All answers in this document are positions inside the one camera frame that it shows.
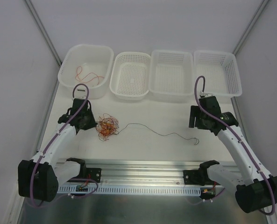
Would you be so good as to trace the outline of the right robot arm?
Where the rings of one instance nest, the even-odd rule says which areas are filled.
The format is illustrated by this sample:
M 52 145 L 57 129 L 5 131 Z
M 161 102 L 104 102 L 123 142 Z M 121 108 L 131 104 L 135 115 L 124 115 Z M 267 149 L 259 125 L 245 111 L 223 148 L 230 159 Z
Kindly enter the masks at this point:
M 211 160 L 201 163 L 189 180 L 202 186 L 211 182 L 220 184 L 234 194 L 245 213 L 263 212 L 270 206 L 271 211 L 265 215 L 273 215 L 277 203 L 277 176 L 273 176 L 254 154 L 234 115 L 221 112 L 215 96 L 196 98 L 196 103 L 191 106 L 189 127 L 213 133 L 231 154 L 241 176 Z

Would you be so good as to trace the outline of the red orange wire ball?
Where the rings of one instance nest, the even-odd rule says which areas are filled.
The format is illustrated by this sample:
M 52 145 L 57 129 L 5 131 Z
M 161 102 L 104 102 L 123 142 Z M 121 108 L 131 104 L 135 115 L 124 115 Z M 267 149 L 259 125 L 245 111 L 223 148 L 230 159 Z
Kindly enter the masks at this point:
M 110 136 L 119 133 L 119 121 L 108 113 L 99 116 L 97 121 L 96 131 L 100 141 L 107 141 Z

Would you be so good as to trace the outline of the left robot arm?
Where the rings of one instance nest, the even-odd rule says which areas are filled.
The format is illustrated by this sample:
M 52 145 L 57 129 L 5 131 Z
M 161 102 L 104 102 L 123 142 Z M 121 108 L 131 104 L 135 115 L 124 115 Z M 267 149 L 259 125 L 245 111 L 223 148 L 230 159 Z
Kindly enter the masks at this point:
M 37 152 L 29 161 L 22 160 L 18 165 L 18 193 L 22 197 L 51 202 L 58 188 L 74 179 L 81 182 L 89 177 L 83 159 L 68 158 L 56 167 L 60 155 L 68 148 L 80 130 L 86 131 L 97 125 L 91 102 L 76 98 L 72 107 L 57 122 L 55 131 L 44 149 Z

